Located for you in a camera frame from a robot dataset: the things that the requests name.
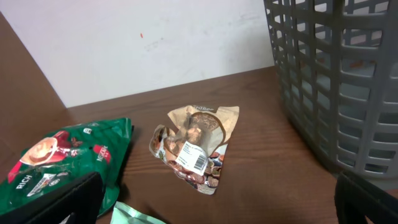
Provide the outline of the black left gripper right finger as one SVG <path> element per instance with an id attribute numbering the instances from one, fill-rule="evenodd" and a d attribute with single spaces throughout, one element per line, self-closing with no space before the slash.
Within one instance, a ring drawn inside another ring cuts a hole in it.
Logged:
<path id="1" fill-rule="evenodd" d="M 352 172 L 341 172 L 335 187 L 339 224 L 397 223 L 397 199 Z"/>

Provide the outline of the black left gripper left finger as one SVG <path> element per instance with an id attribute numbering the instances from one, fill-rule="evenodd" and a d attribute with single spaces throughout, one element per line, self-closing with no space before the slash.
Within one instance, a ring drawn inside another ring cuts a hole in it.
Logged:
<path id="1" fill-rule="evenodd" d="M 1 215 L 5 223 L 95 223 L 104 198 L 103 180 L 90 172 L 28 204 Z"/>

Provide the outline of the beige crumpled snack pouch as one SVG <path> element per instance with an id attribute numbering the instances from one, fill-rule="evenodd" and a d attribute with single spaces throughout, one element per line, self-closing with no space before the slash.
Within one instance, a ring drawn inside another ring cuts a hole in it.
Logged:
<path id="1" fill-rule="evenodd" d="M 149 143 L 150 152 L 197 191 L 213 195 L 239 107 L 188 105 L 172 110 L 168 117 L 177 131 L 158 125 Z"/>

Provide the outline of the light teal small packet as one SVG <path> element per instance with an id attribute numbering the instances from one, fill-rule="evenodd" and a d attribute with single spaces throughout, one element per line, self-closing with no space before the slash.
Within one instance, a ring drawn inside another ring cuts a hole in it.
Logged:
<path id="1" fill-rule="evenodd" d="M 165 224 L 165 222 L 141 213 L 125 203 L 116 202 L 110 224 Z"/>

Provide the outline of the green Nescafe coffee bag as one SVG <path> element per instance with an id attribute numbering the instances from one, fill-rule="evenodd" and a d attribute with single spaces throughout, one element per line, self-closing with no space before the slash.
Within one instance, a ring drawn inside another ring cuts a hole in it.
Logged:
<path id="1" fill-rule="evenodd" d="M 104 214 L 118 199 L 118 176 L 133 129 L 129 118 L 119 118 L 48 133 L 24 151 L 1 183 L 1 213 L 20 208 L 89 172 L 98 172 L 104 190 L 99 214 Z"/>

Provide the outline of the grey plastic laundry basket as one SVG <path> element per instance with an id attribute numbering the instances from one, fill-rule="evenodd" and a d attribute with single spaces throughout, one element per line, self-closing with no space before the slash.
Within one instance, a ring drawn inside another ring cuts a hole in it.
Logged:
<path id="1" fill-rule="evenodd" d="M 322 158 L 397 178 L 397 1 L 266 0 L 283 105 Z"/>

